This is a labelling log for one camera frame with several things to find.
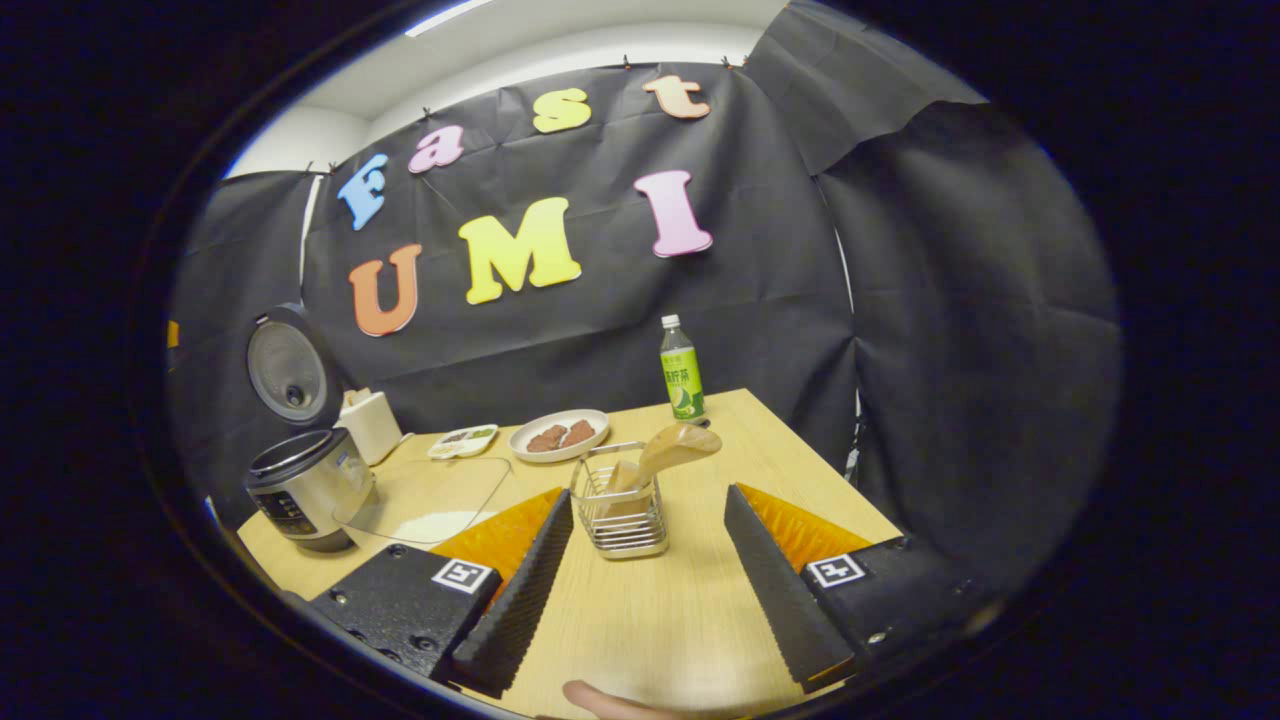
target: metal utensil holder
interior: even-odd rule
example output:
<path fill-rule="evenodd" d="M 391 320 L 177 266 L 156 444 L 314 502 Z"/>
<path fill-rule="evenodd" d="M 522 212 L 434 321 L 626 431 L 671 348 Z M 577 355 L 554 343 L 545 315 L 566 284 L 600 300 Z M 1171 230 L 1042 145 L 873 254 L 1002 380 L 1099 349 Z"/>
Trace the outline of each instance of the metal utensil holder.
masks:
<path fill-rule="evenodd" d="M 577 502 L 577 515 L 588 537 L 600 555 L 609 560 L 645 557 L 667 550 L 667 524 L 662 518 L 662 492 L 658 475 L 644 486 L 627 492 L 608 492 L 613 477 L 613 464 L 591 468 L 589 459 L 599 455 L 644 450 L 643 442 L 625 442 L 596 447 L 577 459 L 570 496 Z M 609 516 L 609 507 L 617 502 L 646 501 L 644 512 Z"/>

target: wooden table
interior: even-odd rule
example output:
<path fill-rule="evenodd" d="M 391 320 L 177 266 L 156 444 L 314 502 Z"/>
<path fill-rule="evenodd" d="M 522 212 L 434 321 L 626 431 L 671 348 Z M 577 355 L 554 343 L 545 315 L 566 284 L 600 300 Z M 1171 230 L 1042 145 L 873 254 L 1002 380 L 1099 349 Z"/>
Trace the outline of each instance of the wooden table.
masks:
<path fill-rule="evenodd" d="M 724 530 L 727 487 L 744 482 L 870 542 L 901 533 L 749 391 L 709 396 L 707 413 L 723 450 L 659 475 L 669 550 L 659 557 L 604 560 L 575 509 L 573 536 L 515 684 L 500 701 L 467 694 L 525 715 L 573 720 L 593 716 L 561 694 L 571 679 L 691 717 L 740 717 L 804 700 Z M 612 413 L 604 445 L 649 439 L 672 421 L 669 405 Z M 568 487 L 573 462 L 532 465 L 515 459 L 507 446 L 515 429 L 502 428 L 480 456 L 507 459 L 513 468 L 486 510 L 500 511 Z M 374 468 L 379 487 L 394 491 L 396 483 L 421 482 L 426 474 L 457 473 L 465 462 L 421 462 L 439 437 L 403 442 Z M 477 489 L 463 491 L 460 484 L 458 492 L 475 496 Z M 352 534 L 357 548 L 321 555 L 285 539 L 261 512 L 239 529 L 266 573 L 307 600 L 392 542 Z"/>

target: wooden spoon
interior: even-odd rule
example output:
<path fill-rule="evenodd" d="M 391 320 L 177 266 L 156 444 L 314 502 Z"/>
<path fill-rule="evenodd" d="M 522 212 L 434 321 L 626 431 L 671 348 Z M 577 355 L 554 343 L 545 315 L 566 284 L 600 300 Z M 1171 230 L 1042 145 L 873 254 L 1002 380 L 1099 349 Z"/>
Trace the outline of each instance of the wooden spoon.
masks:
<path fill-rule="evenodd" d="M 708 430 L 707 428 L 700 428 L 698 425 L 690 425 L 687 423 L 676 423 L 658 430 L 658 434 L 653 436 L 648 443 L 645 443 L 644 452 L 640 454 L 640 464 L 627 462 L 626 460 L 618 461 L 613 466 L 613 473 L 609 477 L 609 484 L 605 488 L 607 493 L 614 492 L 627 492 L 637 487 L 644 486 L 654 474 L 666 470 L 668 468 L 675 468 L 676 465 L 684 465 L 685 462 L 692 462 L 694 460 L 701 460 L 708 455 L 714 455 L 719 452 L 722 443 L 719 436 Z M 648 500 L 630 500 L 626 502 L 616 502 L 609 506 L 605 518 L 616 518 L 618 515 L 637 515 L 648 509 Z"/>

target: rice cooker control panel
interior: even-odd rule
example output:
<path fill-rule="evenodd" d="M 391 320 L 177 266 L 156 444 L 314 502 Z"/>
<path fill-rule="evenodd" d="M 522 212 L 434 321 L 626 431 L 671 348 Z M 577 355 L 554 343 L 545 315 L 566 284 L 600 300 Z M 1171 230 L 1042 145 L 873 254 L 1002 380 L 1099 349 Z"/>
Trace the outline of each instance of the rice cooker control panel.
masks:
<path fill-rule="evenodd" d="M 293 496 L 287 492 L 253 493 L 253 502 L 262 509 L 262 514 L 270 518 L 280 532 L 291 536 L 310 536 L 316 532 L 315 525 L 293 501 Z"/>

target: bottle label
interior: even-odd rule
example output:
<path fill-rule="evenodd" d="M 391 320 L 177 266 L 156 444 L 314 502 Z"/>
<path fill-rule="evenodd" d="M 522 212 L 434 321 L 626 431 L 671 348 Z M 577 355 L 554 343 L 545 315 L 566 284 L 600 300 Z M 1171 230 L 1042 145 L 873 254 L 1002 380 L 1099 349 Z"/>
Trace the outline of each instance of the bottle label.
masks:
<path fill-rule="evenodd" d="M 671 411 L 677 420 L 692 420 L 703 414 L 703 378 L 698 374 L 698 355 L 692 347 L 664 352 L 662 374 L 671 396 Z"/>

